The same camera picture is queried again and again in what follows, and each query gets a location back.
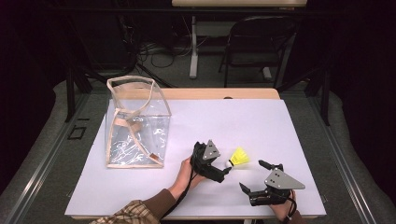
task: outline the yellow shuttlecock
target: yellow shuttlecock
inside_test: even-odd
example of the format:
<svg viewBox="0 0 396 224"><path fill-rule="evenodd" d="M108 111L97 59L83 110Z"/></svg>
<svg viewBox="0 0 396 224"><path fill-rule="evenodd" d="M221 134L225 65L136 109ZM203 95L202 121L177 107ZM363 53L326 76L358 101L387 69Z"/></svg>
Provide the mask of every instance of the yellow shuttlecock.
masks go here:
<svg viewBox="0 0 396 224"><path fill-rule="evenodd" d="M231 156L231 158L225 162L225 165L227 167L233 167L235 165L246 163L249 160L250 158L248 157L248 154L245 152L245 150L241 147L238 147Z"/></svg>

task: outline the hand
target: hand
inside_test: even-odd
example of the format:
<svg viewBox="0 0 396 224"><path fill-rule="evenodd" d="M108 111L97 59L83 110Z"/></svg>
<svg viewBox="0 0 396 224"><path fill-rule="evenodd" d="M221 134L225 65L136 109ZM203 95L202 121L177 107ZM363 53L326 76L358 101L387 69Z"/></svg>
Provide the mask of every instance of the hand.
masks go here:
<svg viewBox="0 0 396 224"><path fill-rule="evenodd" d="M168 189L174 196L175 200L180 197L181 193L189 185L192 169L190 165L190 159L191 157L188 157L186 160L181 162L180 170L178 171L175 183ZM205 179L204 176L198 175L195 172L193 172L192 176L194 179L191 181L190 189L194 189L202 180Z"/></svg>
<svg viewBox="0 0 396 224"><path fill-rule="evenodd" d="M291 191L289 197L292 198L295 201L295 192L294 192L294 190ZM283 221L285 219L285 217L288 215L292 204L291 204L291 201L286 200L282 204L270 204L269 206L273 210L274 214L276 215L276 218L279 221Z"/></svg>

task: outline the clear plastic bag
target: clear plastic bag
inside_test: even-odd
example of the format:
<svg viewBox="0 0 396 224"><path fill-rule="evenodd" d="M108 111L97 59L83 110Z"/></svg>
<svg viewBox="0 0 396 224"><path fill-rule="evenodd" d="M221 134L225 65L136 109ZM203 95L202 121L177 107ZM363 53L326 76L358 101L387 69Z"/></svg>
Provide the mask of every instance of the clear plastic bag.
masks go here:
<svg viewBox="0 0 396 224"><path fill-rule="evenodd" d="M163 167L172 114L161 88L138 76L111 78L107 87L113 102L106 114L107 167Z"/></svg>

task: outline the black chair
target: black chair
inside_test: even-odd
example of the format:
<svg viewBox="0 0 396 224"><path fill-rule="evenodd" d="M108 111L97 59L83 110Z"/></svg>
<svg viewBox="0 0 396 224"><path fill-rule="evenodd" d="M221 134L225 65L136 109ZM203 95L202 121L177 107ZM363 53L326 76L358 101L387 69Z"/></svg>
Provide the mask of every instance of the black chair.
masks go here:
<svg viewBox="0 0 396 224"><path fill-rule="evenodd" d="M296 32L295 20L287 17L248 17L238 21L228 37L221 67L225 64L224 87L231 67L277 67L274 87L288 40Z"/></svg>

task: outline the brown plaid shirt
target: brown plaid shirt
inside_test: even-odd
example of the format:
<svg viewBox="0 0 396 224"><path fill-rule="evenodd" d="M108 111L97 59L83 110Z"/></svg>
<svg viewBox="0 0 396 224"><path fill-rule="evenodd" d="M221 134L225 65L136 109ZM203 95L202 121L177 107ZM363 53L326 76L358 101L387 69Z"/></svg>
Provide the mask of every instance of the brown plaid shirt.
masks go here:
<svg viewBox="0 0 396 224"><path fill-rule="evenodd" d="M100 223L158 224L160 221L149 211L142 201L134 200L113 216L101 217L90 224Z"/></svg>

